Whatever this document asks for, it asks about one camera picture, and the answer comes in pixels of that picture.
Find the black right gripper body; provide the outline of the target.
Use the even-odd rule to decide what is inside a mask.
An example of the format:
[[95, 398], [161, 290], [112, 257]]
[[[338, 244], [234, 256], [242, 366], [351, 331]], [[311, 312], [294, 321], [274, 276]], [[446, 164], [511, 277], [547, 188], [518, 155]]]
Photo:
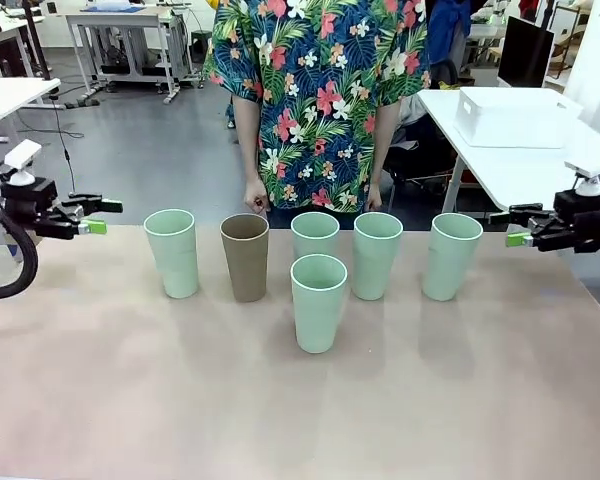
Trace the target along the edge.
[[575, 232], [575, 253], [600, 250], [600, 194], [584, 196], [575, 189], [558, 192], [554, 197], [554, 211]]

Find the person's right hand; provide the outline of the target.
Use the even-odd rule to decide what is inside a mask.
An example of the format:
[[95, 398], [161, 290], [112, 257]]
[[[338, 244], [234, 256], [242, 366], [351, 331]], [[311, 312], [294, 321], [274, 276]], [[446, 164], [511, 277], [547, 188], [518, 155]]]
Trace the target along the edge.
[[269, 200], [266, 188], [259, 177], [246, 181], [244, 202], [255, 214], [266, 214], [269, 210]]

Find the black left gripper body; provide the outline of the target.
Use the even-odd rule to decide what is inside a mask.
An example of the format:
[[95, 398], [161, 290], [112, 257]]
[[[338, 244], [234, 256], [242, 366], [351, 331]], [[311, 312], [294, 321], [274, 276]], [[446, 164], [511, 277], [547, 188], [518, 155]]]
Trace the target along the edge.
[[40, 221], [47, 220], [58, 199], [55, 181], [43, 177], [24, 186], [3, 183], [0, 192], [7, 215], [27, 230], [34, 230]]

